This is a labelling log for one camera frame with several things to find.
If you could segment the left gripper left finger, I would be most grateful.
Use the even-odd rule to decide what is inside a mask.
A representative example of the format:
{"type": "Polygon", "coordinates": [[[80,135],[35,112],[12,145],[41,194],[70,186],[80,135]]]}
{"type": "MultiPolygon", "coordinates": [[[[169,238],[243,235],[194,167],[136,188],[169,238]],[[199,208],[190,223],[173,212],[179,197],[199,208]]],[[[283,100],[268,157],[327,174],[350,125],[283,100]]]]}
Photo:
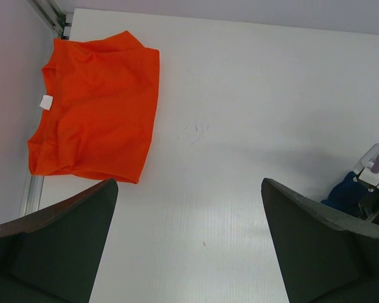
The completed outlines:
{"type": "Polygon", "coordinates": [[[0,302],[88,302],[117,194],[108,179],[0,224],[0,302]]]}

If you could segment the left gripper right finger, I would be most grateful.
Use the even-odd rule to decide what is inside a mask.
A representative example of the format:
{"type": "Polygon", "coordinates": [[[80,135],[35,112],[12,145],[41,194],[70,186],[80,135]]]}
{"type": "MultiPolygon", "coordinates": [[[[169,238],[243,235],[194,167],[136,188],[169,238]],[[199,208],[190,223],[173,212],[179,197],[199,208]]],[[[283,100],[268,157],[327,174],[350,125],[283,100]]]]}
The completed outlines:
{"type": "Polygon", "coordinates": [[[268,178],[262,201],[289,302],[379,302],[379,224],[268,178]]]}

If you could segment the navy blue t-shirt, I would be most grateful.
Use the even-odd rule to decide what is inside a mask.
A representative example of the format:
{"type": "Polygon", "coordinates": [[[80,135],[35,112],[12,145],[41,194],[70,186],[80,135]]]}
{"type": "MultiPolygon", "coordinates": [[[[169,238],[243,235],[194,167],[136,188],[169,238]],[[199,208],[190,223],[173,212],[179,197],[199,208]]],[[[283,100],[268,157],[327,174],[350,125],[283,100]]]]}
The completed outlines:
{"type": "Polygon", "coordinates": [[[368,188],[358,182],[358,175],[348,172],[344,179],[331,190],[327,198],[320,203],[358,217],[361,214],[359,202],[369,194],[368,188]]]}

